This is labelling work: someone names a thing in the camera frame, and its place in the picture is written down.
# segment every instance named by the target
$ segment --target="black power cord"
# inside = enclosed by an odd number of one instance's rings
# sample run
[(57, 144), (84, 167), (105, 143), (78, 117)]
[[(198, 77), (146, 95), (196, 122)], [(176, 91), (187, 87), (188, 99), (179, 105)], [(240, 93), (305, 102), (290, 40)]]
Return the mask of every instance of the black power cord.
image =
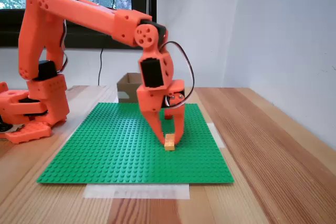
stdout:
[[(112, 1), (112, 9), (114, 9), (114, 0)], [(99, 74), (98, 74), (98, 86), (100, 84), (100, 73), (101, 73), (101, 67), (102, 67), (102, 64), (103, 64), (101, 55), (103, 53), (104, 47), (106, 46), (106, 42), (107, 42), (108, 37), (109, 37), (109, 35), (105, 36), (105, 40), (103, 42), (103, 46), (101, 47), (101, 51), (100, 51), (100, 68), (99, 68)]]

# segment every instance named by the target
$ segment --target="masking tape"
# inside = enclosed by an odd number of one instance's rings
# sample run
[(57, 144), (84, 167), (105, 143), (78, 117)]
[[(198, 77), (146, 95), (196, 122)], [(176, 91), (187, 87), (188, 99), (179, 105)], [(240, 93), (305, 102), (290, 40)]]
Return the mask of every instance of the masking tape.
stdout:
[(189, 184), (87, 185), (84, 198), (190, 199)]
[(214, 123), (207, 123), (207, 125), (209, 127), (209, 130), (210, 130), (210, 132), (212, 134), (212, 137), (214, 138), (218, 148), (225, 148), (223, 140), (222, 140), (221, 136), (219, 135), (215, 124)]

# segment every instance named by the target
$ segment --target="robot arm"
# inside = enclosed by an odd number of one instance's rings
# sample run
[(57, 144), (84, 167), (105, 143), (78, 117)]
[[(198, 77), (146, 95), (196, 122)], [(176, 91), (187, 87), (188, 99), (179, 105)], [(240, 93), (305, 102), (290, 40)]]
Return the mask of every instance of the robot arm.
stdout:
[[(15, 133), (0, 133), (15, 143), (51, 134), (50, 128), (66, 120), (69, 113), (64, 76), (58, 71), (63, 64), (64, 20), (112, 36), (131, 47), (143, 48), (139, 60), (142, 85), (137, 91), (140, 110), (162, 144), (161, 108), (184, 100), (184, 82), (173, 80), (173, 62), (161, 47), (168, 37), (165, 27), (152, 22), (152, 17), (135, 10), (114, 10), (87, 0), (26, 0), (26, 11), (19, 36), (19, 74), (27, 80), (29, 92), (0, 90), (0, 112), (7, 124), (24, 123)], [(47, 61), (39, 61), (47, 49)], [(165, 111), (167, 119), (174, 116), (177, 144), (184, 131), (184, 105)], [(26, 134), (25, 128), (41, 128), (37, 134)]]
[(142, 20), (152, 17), (135, 10), (112, 10), (87, 0), (26, 0), (19, 36), (19, 73), (32, 80), (38, 76), (38, 60), (44, 47), (47, 60), (60, 70), (63, 63), (61, 37), (64, 20), (110, 35), (131, 47)]

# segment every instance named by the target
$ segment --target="wooden table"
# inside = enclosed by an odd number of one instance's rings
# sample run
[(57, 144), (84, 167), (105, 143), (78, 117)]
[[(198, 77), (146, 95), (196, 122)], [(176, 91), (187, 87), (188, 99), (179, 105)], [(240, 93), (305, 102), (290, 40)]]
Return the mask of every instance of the wooden table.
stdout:
[(0, 141), (0, 223), (336, 223), (336, 155), (309, 131), (250, 89), (197, 88), (214, 122), (233, 185), (191, 185), (190, 200), (84, 199), (85, 185), (36, 179), (112, 87), (67, 91), (68, 121), (52, 137)]

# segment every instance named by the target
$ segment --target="yellow block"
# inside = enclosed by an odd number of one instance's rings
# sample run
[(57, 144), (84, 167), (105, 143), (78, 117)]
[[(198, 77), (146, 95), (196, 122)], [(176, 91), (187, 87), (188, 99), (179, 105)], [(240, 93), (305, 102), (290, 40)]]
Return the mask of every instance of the yellow block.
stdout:
[(166, 138), (164, 141), (164, 149), (165, 151), (174, 151), (175, 144), (174, 144), (175, 134), (166, 134)]

